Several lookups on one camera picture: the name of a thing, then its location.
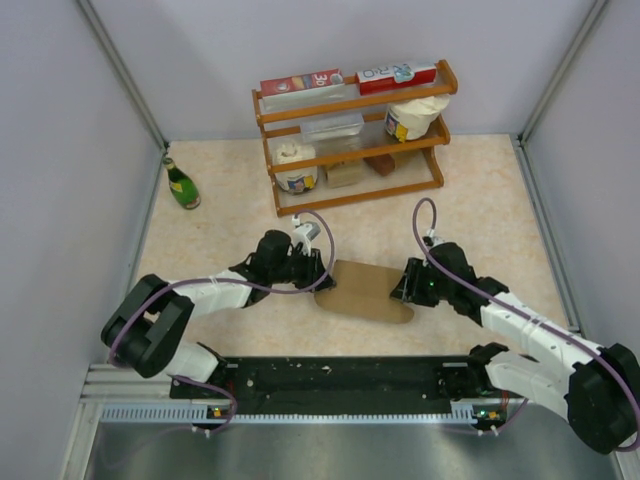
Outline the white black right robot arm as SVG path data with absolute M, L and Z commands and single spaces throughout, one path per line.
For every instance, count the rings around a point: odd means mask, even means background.
M 604 347 L 562 329 L 492 277 L 479 277 L 461 247 L 432 246 L 426 259 L 408 260 L 391 298 L 435 307 L 445 301 L 479 326 L 510 338 L 477 347 L 466 380 L 476 394 L 515 393 L 565 420 L 592 450 L 609 454 L 639 447 L 639 362 L 616 343 Z

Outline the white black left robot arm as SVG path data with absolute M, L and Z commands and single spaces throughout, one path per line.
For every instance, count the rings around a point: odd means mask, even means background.
M 142 277 L 101 331 L 110 359 L 143 378 L 158 375 L 191 379 L 205 396 L 226 387 L 221 357 L 212 349 L 183 340 L 193 318 L 222 310 L 244 309 L 270 294 L 295 295 L 331 289 L 335 281 L 321 251 L 312 246 L 316 222 L 304 222 L 287 234 L 269 230 L 246 259 L 219 274 L 168 282 Z

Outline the red foil wrap box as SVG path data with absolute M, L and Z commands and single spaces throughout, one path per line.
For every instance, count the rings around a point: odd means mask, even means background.
M 322 70 L 288 77 L 262 80 L 260 91 L 263 98 L 285 95 L 311 95 L 326 92 L 344 84 L 340 69 Z

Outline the red white toothpaste box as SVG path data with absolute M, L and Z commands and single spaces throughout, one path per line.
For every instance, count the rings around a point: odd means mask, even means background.
M 431 84 L 437 73 L 433 62 L 398 62 L 360 70 L 356 83 L 361 95 L 370 95 L 418 85 Z

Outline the green glass bottle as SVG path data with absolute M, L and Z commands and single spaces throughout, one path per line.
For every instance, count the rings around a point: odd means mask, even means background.
M 193 210 L 201 203 L 200 193 L 194 181 L 185 174 L 170 157 L 162 159 L 166 169 L 168 185 L 176 202 L 186 210 Z

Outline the red brown brick block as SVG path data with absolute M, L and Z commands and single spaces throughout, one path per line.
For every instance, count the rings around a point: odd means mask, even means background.
M 364 159 L 365 163 L 379 176 L 386 177 L 396 169 L 396 164 L 391 154 L 380 154 Z

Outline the clear plastic container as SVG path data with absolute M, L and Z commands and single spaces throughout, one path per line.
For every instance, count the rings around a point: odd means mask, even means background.
M 303 141 L 310 143 L 358 135 L 363 127 L 363 116 L 350 113 L 302 122 L 300 133 Z

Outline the white bag upper shelf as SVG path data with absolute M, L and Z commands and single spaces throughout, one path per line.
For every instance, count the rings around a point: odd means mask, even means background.
M 384 119 L 385 131 L 401 143 L 419 139 L 449 103 L 449 94 L 391 103 Z

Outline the orange wooden shelf rack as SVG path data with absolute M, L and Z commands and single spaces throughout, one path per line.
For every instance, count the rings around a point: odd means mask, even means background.
M 299 209 L 327 209 L 358 202 L 388 198 L 441 188 L 444 175 L 436 159 L 436 149 L 451 141 L 445 120 L 438 116 L 427 133 L 419 139 L 401 143 L 384 130 L 386 106 L 400 102 L 440 94 L 454 95 L 458 92 L 458 79 L 449 62 L 436 62 L 436 78 L 431 85 L 422 85 L 387 91 L 380 94 L 360 96 L 296 109 L 268 113 L 264 108 L 261 91 L 252 91 L 254 117 L 263 147 L 266 172 L 270 178 L 275 213 L 279 217 L 291 215 Z M 318 120 L 346 113 L 360 113 L 364 127 L 358 135 L 318 141 L 313 144 L 316 156 L 309 160 L 282 165 L 276 162 L 276 147 L 286 140 L 302 141 L 300 125 L 308 120 Z M 380 154 L 405 153 L 408 172 L 379 176 L 364 161 L 366 157 Z M 357 184 L 329 188 L 324 173 L 319 174 L 318 183 L 308 193 L 289 194 L 278 186 L 276 176 L 292 170 L 317 167 L 319 169 L 337 162 L 362 160 L 364 178 Z

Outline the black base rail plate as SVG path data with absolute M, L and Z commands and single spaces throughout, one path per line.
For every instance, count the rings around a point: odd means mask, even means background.
M 221 359 L 205 382 L 171 376 L 170 398 L 226 400 L 220 418 L 229 413 L 251 419 L 391 417 L 449 413 L 455 401 L 495 399 L 509 392 L 480 381 L 472 354 Z

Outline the aluminium frame rail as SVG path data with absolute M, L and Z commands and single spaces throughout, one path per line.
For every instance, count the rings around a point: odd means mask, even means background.
M 462 357 L 235 357 L 205 386 L 90 368 L 81 398 L 103 420 L 236 424 L 505 423 L 520 398 L 482 383 Z

